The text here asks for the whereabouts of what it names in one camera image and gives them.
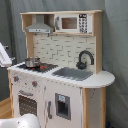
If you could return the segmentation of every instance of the burner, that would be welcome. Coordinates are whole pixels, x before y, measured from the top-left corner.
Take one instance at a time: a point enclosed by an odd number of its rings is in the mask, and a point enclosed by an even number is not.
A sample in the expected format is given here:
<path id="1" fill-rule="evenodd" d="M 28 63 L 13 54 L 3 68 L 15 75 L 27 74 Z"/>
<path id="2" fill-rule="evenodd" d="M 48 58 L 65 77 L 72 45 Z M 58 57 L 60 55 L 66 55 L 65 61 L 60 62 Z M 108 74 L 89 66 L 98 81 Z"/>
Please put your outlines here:
<path id="1" fill-rule="evenodd" d="M 19 68 L 23 68 L 23 69 L 26 69 L 26 70 L 31 70 L 31 71 L 35 71 L 35 72 L 47 72 L 55 67 L 58 67 L 58 65 L 53 65 L 53 64 L 47 64 L 47 63 L 41 63 L 40 67 L 35 67 L 35 68 L 30 68 L 30 67 L 27 67 L 25 64 L 23 65 L 20 65 L 20 66 L 17 66 Z"/>

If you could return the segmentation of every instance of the white brick backsplash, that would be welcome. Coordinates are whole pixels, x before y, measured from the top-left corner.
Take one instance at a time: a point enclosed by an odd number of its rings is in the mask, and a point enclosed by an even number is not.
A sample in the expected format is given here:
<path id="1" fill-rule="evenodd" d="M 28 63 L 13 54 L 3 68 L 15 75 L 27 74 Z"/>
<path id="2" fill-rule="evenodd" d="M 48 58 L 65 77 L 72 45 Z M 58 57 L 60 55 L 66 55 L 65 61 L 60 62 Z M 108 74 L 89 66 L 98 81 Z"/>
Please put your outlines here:
<path id="1" fill-rule="evenodd" d="M 60 55 L 60 56 L 68 56 L 68 52 L 64 51 L 64 50 L 63 51 L 58 51 L 58 55 Z"/>
<path id="2" fill-rule="evenodd" d="M 54 50 L 62 50 L 62 46 L 61 45 L 54 45 Z"/>
<path id="3" fill-rule="evenodd" d="M 76 67 L 81 51 L 88 50 L 93 55 L 95 53 L 94 37 L 54 34 L 48 37 L 47 34 L 39 34 L 34 35 L 33 39 L 34 54 L 44 63 Z M 82 62 L 85 61 L 87 61 L 87 69 L 94 70 L 88 55 L 82 56 Z"/>
<path id="4" fill-rule="evenodd" d="M 94 43 L 95 42 L 95 37 L 88 37 L 87 38 L 87 43 Z"/>
<path id="5" fill-rule="evenodd" d="M 56 40 L 61 40 L 61 41 L 73 41 L 74 37 L 73 36 L 66 36 L 66 35 L 56 35 L 56 36 L 52 36 L 52 40 L 56 41 Z"/>
<path id="6" fill-rule="evenodd" d="M 80 37 L 80 36 L 74 36 L 74 42 L 87 42 L 87 38 L 86 37 Z"/>

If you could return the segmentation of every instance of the sink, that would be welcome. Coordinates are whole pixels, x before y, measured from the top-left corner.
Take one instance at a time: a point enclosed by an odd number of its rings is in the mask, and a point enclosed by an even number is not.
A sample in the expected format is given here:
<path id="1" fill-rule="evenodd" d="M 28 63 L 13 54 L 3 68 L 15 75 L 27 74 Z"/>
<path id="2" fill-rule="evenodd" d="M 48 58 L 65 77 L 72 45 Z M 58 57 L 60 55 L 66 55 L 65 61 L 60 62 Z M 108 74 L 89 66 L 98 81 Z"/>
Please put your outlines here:
<path id="1" fill-rule="evenodd" d="M 82 81 L 93 75 L 93 72 L 64 67 L 53 72 L 52 75 L 76 81 Z"/>

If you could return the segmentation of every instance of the pot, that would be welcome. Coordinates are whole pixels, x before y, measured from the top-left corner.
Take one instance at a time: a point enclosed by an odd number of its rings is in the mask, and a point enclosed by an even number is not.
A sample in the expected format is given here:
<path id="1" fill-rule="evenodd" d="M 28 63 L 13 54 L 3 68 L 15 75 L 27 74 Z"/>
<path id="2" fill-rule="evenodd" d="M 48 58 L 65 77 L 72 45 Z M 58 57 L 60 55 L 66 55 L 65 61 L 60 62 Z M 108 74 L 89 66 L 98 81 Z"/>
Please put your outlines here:
<path id="1" fill-rule="evenodd" d="M 25 59 L 25 65 L 30 68 L 35 68 L 40 66 L 40 58 L 30 57 Z"/>

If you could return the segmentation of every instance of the gray curtain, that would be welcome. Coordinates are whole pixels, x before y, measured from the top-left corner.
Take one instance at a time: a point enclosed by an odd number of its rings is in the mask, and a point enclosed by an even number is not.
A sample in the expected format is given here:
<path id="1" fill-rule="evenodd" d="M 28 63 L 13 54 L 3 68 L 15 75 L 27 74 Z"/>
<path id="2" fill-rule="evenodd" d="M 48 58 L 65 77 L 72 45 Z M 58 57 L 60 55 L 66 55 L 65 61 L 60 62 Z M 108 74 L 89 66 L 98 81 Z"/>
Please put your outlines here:
<path id="1" fill-rule="evenodd" d="M 0 42 L 9 46 L 6 50 L 10 57 L 15 56 L 12 33 L 11 8 L 8 0 L 0 0 Z M 8 72 L 6 68 L 0 68 L 0 101 L 9 97 Z"/>
<path id="2" fill-rule="evenodd" d="M 26 58 L 20 12 L 104 10 L 103 70 L 113 73 L 107 87 L 107 121 L 115 128 L 128 127 L 128 0 L 11 0 L 17 60 Z"/>

